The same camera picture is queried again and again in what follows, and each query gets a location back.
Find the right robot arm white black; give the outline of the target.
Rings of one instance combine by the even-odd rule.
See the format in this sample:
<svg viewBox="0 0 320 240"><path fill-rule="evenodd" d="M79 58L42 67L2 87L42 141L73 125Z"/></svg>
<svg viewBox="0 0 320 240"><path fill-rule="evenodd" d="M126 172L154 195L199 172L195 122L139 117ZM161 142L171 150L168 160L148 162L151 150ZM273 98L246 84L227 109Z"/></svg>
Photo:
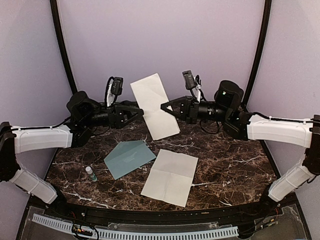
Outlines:
<svg viewBox="0 0 320 240"><path fill-rule="evenodd" d="M320 174L320 117L287 119L259 112L240 111L244 91L234 82L223 80L213 101L183 96L161 104L160 108L188 124L214 121L236 140L267 140L305 148L304 156L285 175L266 188L255 213L266 217L286 195Z"/></svg>

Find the light blue envelope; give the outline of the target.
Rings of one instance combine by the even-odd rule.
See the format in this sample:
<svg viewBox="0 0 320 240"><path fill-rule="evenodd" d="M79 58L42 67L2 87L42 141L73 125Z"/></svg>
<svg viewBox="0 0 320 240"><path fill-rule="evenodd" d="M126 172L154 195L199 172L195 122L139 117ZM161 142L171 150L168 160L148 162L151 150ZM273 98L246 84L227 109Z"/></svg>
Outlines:
<svg viewBox="0 0 320 240"><path fill-rule="evenodd" d="M117 180L154 160L156 155L143 140L121 141L104 159L112 177Z"/></svg>

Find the white paper sheet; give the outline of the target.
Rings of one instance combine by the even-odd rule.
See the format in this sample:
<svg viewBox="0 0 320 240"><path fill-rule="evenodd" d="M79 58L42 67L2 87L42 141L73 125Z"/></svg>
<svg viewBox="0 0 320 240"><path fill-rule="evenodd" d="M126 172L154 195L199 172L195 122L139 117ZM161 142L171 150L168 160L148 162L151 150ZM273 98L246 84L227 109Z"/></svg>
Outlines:
<svg viewBox="0 0 320 240"><path fill-rule="evenodd" d="M161 149L141 195L184 208L197 164L197 157Z"/></svg>

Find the white letter paper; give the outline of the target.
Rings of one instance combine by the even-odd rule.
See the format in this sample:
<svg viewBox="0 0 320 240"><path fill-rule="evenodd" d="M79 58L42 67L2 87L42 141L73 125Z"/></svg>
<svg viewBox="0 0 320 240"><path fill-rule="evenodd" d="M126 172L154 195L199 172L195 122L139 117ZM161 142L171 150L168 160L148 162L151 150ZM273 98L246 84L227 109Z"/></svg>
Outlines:
<svg viewBox="0 0 320 240"><path fill-rule="evenodd" d="M130 84L134 97L153 140L161 140L180 133L176 118L163 111L161 104L169 101L158 73Z"/></svg>

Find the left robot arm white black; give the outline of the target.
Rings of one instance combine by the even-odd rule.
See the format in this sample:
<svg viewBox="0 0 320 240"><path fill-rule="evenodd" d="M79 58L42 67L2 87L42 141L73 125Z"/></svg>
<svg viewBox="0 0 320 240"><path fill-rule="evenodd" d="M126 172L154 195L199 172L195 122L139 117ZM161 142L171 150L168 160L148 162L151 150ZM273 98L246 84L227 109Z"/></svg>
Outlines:
<svg viewBox="0 0 320 240"><path fill-rule="evenodd" d="M20 127L8 121L0 124L0 180L11 182L46 204L60 218L67 218L70 206L63 195L35 173L18 164L16 155L33 150L83 147L94 135L95 127L122 129L144 111L131 101L110 106L90 99L85 91L72 95L66 105L70 112L62 123L54 126Z"/></svg>

